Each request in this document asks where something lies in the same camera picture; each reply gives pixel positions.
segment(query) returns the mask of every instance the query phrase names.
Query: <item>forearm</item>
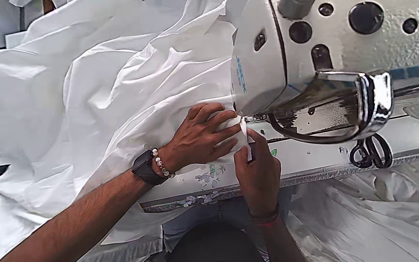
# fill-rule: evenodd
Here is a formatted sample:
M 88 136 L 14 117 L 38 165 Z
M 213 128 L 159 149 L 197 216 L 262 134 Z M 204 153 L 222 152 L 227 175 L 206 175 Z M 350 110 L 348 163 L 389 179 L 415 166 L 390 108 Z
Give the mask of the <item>forearm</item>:
M 271 262 L 306 262 L 284 222 L 277 218 L 271 227 L 260 226 Z
M 151 187 L 127 170 L 49 220 L 1 262 L 77 261 Z

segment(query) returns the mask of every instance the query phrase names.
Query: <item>wrist band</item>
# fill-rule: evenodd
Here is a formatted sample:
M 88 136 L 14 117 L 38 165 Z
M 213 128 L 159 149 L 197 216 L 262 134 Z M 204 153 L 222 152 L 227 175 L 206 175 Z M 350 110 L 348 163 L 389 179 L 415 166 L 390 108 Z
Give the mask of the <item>wrist band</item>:
M 175 177 L 176 176 L 175 173 L 170 174 L 169 171 L 167 171 L 166 168 L 164 167 L 164 165 L 161 161 L 161 158 L 158 156 L 158 149 L 153 148 L 152 152 L 153 152 L 154 160 L 156 161 L 156 164 L 158 165 L 158 167 L 160 168 L 160 170 L 164 174 L 164 176 L 167 177 L 167 178 Z
M 276 204 L 276 209 L 266 216 L 253 216 L 250 213 L 250 210 L 249 215 L 253 219 L 255 225 L 271 228 L 274 226 L 274 223 L 279 216 L 279 204 Z

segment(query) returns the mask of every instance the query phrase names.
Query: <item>hand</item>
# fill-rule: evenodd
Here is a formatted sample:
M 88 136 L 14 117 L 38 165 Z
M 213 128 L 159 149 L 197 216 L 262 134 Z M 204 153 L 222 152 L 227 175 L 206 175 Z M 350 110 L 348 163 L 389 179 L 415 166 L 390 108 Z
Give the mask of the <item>hand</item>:
M 224 109 L 220 103 L 203 103 L 190 108 L 172 140 L 158 149 L 158 156 L 166 170 L 174 173 L 190 164 L 206 164 L 232 150 L 237 144 L 237 139 L 230 139 L 216 146 L 241 130 L 240 125 L 236 124 L 216 131 L 222 123 L 237 117 L 236 112 L 223 111 Z M 218 113 L 208 120 L 209 116 L 216 112 Z
M 248 148 L 242 147 L 234 154 L 236 176 L 250 213 L 266 216 L 276 209 L 281 162 L 271 156 L 268 143 L 262 135 L 249 128 L 247 134 L 255 141 L 255 161 L 248 164 Z

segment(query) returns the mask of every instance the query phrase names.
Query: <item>fabric pile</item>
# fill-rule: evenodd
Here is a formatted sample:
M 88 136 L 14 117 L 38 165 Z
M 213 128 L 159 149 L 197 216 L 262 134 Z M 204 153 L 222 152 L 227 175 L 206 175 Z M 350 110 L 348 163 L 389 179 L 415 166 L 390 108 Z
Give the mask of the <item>fabric pile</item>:
M 171 140 L 190 106 L 232 109 L 235 27 L 217 20 L 224 14 L 222 0 L 77 0 L 0 51 L 0 165 L 10 164 L 0 177 L 0 258 Z M 236 137 L 233 152 L 247 141 Z M 136 204 L 103 244 L 138 239 L 184 211 L 144 213 Z
M 419 262 L 419 162 L 296 191 L 287 224 L 310 261 Z

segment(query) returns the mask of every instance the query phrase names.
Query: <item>black watch strap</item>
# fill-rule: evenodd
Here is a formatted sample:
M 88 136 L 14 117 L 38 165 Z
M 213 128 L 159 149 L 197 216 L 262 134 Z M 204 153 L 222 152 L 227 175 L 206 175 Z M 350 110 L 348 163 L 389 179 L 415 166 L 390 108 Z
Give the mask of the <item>black watch strap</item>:
M 132 166 L 132 173 L 143 179 L 143 181 L 146 183 L 157 186 L 164 183 L 168 179 L 156 174 L 156 172 L 151 167 L 152 161 L 153 154 L 151 150 L 147 150 L 137 159 L 135 159 L 134 165 Z

